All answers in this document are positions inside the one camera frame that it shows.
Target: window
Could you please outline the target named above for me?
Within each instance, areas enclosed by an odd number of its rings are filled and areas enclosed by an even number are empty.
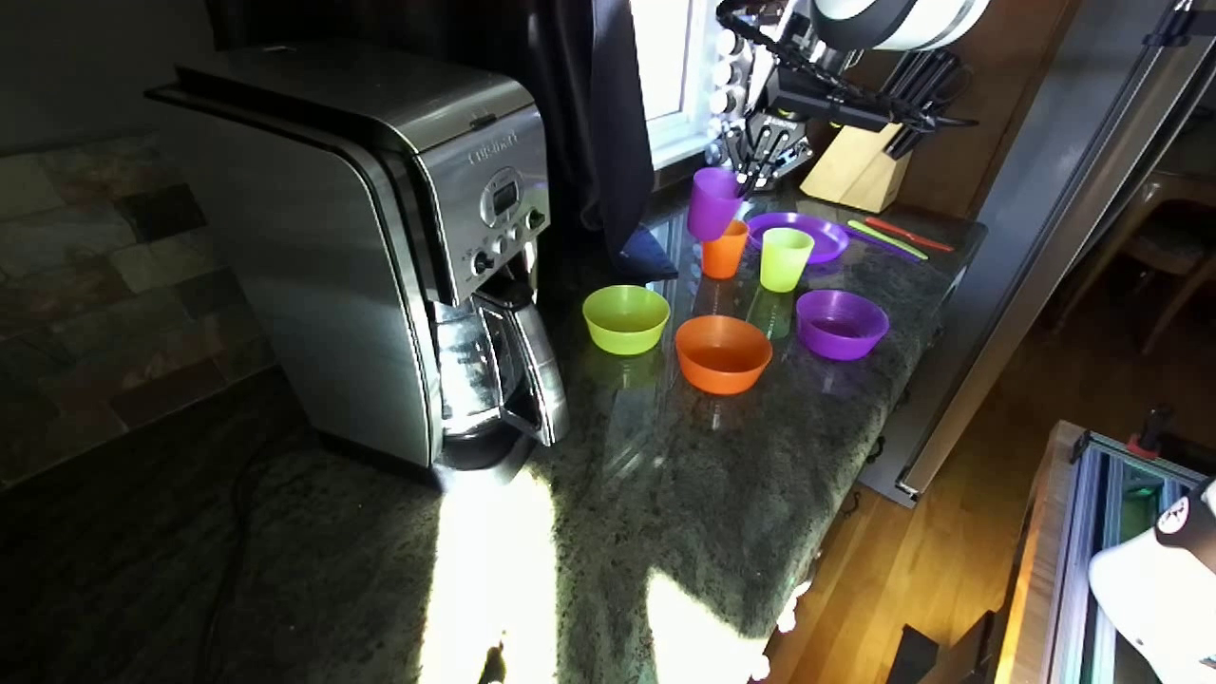
[[[635,0],[644,102],[654,167],[698,157],[716,139],[716,82],[726,82],[731,33],[716,0]]]

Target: knife block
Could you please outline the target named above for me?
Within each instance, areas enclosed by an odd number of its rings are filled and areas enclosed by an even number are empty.
[[[880,152],[894,134],[901,134],[901,126],[887,126],[877,134],[842,126],[799,191],[818,201],[880,214],[896,201],[911,159],[888,159]]]

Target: green bowl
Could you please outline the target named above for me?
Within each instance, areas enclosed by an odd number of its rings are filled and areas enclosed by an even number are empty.
[[[609,284],[580,300],[580,320],[606,352],[639,358],[659,347],[674,309],[644,284]]]

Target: lime green cup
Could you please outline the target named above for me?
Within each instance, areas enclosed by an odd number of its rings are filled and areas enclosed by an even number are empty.
[[[769,228],[760,235],[760,290],[793,294],[813,252],[813,235],[799,228]]]

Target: tile backsplash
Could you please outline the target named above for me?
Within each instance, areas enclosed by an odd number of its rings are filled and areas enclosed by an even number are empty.
[[[269,365],[152,134],[0,157],[0,490]]]

